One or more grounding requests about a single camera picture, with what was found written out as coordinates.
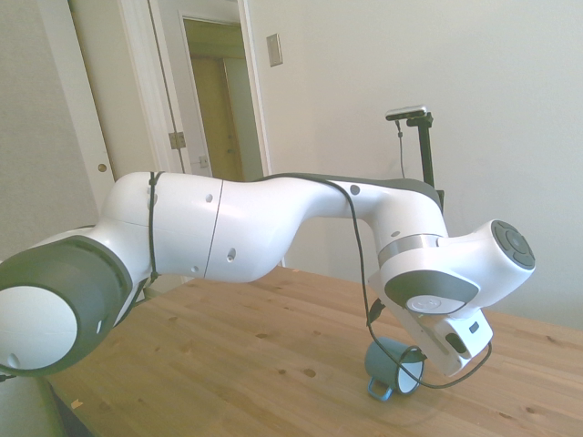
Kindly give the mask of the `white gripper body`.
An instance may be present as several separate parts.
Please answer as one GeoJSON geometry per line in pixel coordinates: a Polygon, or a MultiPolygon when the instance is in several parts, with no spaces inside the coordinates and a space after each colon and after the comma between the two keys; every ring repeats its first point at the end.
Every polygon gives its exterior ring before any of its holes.
{"type": "Polygon", "coordinates": [[[465,367],[464,359],[451,346],[446,346],[444,338],[435,330],[438,318],[410,311],[397,311],[395,317],[414,340],[414,345],[419,346],[445,376],[453,377],[465,367]]]}

